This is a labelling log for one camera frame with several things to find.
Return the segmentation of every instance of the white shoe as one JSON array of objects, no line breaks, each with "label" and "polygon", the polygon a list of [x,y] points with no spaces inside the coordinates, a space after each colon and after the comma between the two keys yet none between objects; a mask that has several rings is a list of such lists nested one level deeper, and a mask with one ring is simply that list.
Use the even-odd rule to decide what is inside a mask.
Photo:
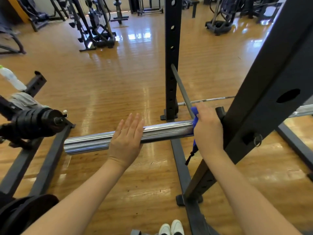
[{"label": "white shoe", "polygon": [[174,235],[177,232],[180,232],[182,235],[185,235],[184,229],[182,228],[182,223],[179,220],[175,219],[171,225],[171,235]]},{"label": "white shoe", "polygon": [[167,223],[163,224],[159,230],[159,235],[164,234],[164,233],[166,235],[171,235],[171,227]]}]

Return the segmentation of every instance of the small white bottle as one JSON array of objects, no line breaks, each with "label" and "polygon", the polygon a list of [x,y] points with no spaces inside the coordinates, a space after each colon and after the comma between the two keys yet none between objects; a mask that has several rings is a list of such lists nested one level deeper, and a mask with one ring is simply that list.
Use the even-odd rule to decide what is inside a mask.
[{"label": "small white bottle", "polygon": [[27,87],[14,75],[14,73],[7,68],[0,65],[0,74],[4,76],[14,87],[19,91],[24,91]]}]

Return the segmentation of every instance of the wooden floor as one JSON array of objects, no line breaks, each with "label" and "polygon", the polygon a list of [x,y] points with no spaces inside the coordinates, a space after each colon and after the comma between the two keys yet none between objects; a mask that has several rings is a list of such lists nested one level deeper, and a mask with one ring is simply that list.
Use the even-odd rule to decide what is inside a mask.
[{"label": "wooden floor", "polygon": [[[212,18],[208,7],[199,4],[195,19],[192,9],[183,11],[179,74],[191,100],[234,95],[237,93],[271,26],[256,25],[254,20],[235,21],[232,31],[214,36],[204,23]],[[70,136],[112,131],[121,118],[139,112],[147,125],[162,123],[165,106],[164,14],[137,17],[131,15],[116,31],[113,49],[80,53],[79,33],[67,23],[52,23],[38,33],[30,26],[19,35],[26,55],[2,56],[1,64],[23,82],[34,70],[48,80],[36,99],[44,105],[69,112],[76,123]],[[0,79],[1,94],[14,92]],[[182,96],[178,91],[178,101]],[[231,100],[210,102],[228,107]],[[179,120],[189,119],[182,106]],[[286,124],[313,148],[313,117],[292,118]],[[15,196],[26,196],[36,179],[53,138],[43,141]],[[182,139],[185,156],[193,138]],[[0,178],[6,174],[19,149],[0,146]],[[60,199],[86,181],[105,162],[106,151],[62,155],[49,193]],[[194,174],[201,158],[193,157],[189,169]],[[273,132],[259,148],[251,151],[238,168],[269,201],[297,228],[312,229],[313,183],[306,177],[307,167],[287,144]],[[184,208],[175,203],[181,193],[169,141],[143,146],[134,164],[126,171],[107,199],[101,204],[85,234],[123,234],[131,229],[157,233],[163,223],[182,221],[190,234]],[[221,234],[242,231],[216,183],[204,194],[200,205],[207,222]]]}]

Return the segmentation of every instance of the blue strap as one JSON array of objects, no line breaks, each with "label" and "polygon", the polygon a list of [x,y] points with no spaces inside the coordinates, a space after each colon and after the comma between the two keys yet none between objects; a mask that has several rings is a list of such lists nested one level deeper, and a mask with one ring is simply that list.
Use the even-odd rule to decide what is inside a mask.
[{"label": "blue strap", "polygon": [[[197,114],[199,114],[199,112],[198,112],[197,107],[195,107],[195,106],[191,107],[191,111],[195,115],[195,118],[193,120],[193,128],[195,128],[195,126],[197,125],[197,122],[199,120],[198,117],[197,117]],[[193,157],[197,151],[198,151],[198,146],[196,144],[196,141],[194,140],[193,150],[191,151],[190,156],[186,160],[186,163],[185,163],[186,166],[189,164],[189,161],[190,161],[191,157]]]}]

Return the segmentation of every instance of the oval hole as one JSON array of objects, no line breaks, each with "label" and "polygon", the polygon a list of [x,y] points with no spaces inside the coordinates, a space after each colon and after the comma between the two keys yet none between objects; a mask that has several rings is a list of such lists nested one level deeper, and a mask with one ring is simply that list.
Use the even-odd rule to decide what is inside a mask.
[{"label": "oval hole", "polygon": [[291,100],[295,99],[299,94],[300,94],[300,89],[289,90],[289,91],[285,92],[284,94],[282,94],[277,99],[276,102],[277,103],[285,103],[285,102],[291,101]]}]

